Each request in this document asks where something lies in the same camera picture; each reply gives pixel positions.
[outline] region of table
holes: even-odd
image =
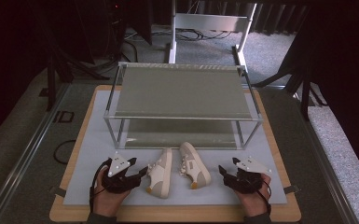
[[[61,189],[67,189],[75,170],[77,156],[86,133],[97,91],[110,91],[111,86],[98,86],[92,96],[90,106],[80,129],[71,159],[68,162],[60,184]],[[283,160],[275,142],[272,129],[269,126],[266,111],[259,94],[255,91],[255,98],[264,118],[263,129],[269,141],[272,156],[284,187],[291,186],[289,177],[284,168]],[[287,204],[273,204],[272,221],[296,222],[301,219],[294,193],[287,194]],[[90,208],[80,205],[64,205],[63,197],[56,196],[50,210],[50,218],[57,222],[85,221]],[[117,212],[117,221],[123,222],[242,222],[243,211],[239,205],[192,205],[192,206],[121,206]]]

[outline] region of cable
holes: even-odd
[[[127,40],[124,40],[124,43],[130,45],[130,46],[133,48],[133,51],[134,51],[134,54],[135,54],[135,62],[136,62],[136,63],[139,63],[139,60],[138,60],[138,50],[136,49],[135,45],[133,45],[132,43],[130,43],[130,42],[127,41]]]
[[[68,164],[68,161],[61,161],[58,159],[57,157],[57,152],[58,152],[58,149],[60,149],[60,147],[62,147],[63,145],[67,144],[67,143],[72,143],[72,142],[75,142],[76,140],[67,140],[67,141],[64,141],[63,143],[59,144],[55,149],[54,149],[54,153],[53,153],[53,158],[55,161],[57,161],[58,163],[60,164]]]

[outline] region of white sneaker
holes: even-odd
[[[150,175],[150,186],[146,192],[159,198],[168,198],[170,190],[171,167],[173,165],[173,151],[165,148],[158,161],[148,165],[147,174]]]
[[[182,155],[181,175],[187,175],[192,179],[190,187],[200,189],[211,183],[211,175],[202,163],[199,153],[188,142],[179,147]]]

